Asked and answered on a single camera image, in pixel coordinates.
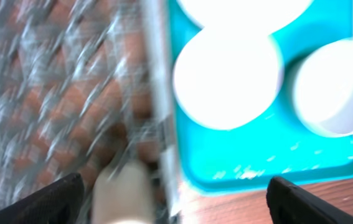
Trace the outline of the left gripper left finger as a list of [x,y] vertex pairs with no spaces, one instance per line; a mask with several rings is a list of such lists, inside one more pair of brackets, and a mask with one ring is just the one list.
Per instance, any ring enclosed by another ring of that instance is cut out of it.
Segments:
[[0,210],[0,224],[73,224],[84,193],[82,176],[71,173]]

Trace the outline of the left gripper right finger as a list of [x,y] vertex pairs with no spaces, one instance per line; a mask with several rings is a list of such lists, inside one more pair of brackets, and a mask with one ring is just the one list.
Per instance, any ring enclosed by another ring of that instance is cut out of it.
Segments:
[[272,177],[266,203],[274,224],[353,224],[353,216],[280,177]]

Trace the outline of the white cup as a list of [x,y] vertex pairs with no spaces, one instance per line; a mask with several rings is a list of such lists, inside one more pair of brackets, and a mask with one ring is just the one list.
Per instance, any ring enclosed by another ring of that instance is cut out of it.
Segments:
[[296,66],[294,111],[314,134],[353,135],[353,39],[327,44]]

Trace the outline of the small white plate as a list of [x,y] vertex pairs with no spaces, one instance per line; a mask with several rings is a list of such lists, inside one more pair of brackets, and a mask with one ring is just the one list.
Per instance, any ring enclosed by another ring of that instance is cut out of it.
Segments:
[[239,128],[263,114],[283,81],[283,58],[270,35],[206,27],[183,47],[173,69],[177,104],[197,124]]

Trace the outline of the large white plate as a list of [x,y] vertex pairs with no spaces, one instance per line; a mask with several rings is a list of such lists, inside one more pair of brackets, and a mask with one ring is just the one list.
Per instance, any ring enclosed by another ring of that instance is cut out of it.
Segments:
[[177,0],[177,3],[200,28],[241,27],[271,34],[296,20],[313,0]]

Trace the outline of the grey bowl with food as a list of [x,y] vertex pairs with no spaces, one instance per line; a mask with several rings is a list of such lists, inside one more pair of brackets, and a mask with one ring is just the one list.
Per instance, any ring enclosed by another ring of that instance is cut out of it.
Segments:
[[127,162],[119,173],[107,166],[93,188],[93,224],[152,224],[156,221],[149,172],[140,161]]

